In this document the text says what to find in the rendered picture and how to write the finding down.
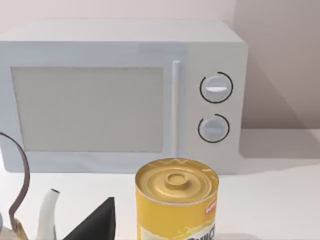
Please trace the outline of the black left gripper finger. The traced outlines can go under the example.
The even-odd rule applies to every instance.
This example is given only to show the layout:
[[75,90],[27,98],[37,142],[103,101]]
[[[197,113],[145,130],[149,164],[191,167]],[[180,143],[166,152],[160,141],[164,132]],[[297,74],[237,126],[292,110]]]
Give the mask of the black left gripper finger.
[[63,240],[115,240],[115,198],[108,197]]

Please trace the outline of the yellow can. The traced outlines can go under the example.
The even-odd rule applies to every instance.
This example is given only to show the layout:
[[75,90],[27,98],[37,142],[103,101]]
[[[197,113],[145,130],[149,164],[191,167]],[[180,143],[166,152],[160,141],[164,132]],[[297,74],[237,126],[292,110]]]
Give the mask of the yellow can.
[[215,240],[219,177],[188,158],[163,158],[135,174],[137,240]]

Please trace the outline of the small microwave knob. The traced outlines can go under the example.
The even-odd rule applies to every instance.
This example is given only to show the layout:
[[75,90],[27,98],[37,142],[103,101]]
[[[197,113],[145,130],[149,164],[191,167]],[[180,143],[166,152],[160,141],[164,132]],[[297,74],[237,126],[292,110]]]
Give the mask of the small microwave knob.
[[229,135],[230,123],[223,115],[216,113],[212,117],[202,118],[198,124],[197,132],[205,142],[216,144]]

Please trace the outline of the pale microwave oven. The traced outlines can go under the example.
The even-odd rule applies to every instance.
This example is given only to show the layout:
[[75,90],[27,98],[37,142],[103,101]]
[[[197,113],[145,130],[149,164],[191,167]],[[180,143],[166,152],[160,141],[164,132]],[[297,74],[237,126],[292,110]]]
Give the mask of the pale microwave oven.
[[[175,19],[49,19],[0,35],[0,131],[33,173],[134,173],[172,158],[172,62],[179,67],[178,157],[218,174],[239,165],[248,45],[225,23]],[[200,94],[217,72],[231,96]],[[214,114],[228,136],[208,143]]]

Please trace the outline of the large microwave knob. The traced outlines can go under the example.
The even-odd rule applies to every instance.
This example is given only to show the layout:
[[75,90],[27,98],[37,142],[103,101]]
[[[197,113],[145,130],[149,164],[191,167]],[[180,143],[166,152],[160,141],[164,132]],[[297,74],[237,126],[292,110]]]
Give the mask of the large microwave knob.
[[199,91],[204,100],[212,104],[226,101],[233,93],[232,79],[224,72],[204,77],[199,86]]

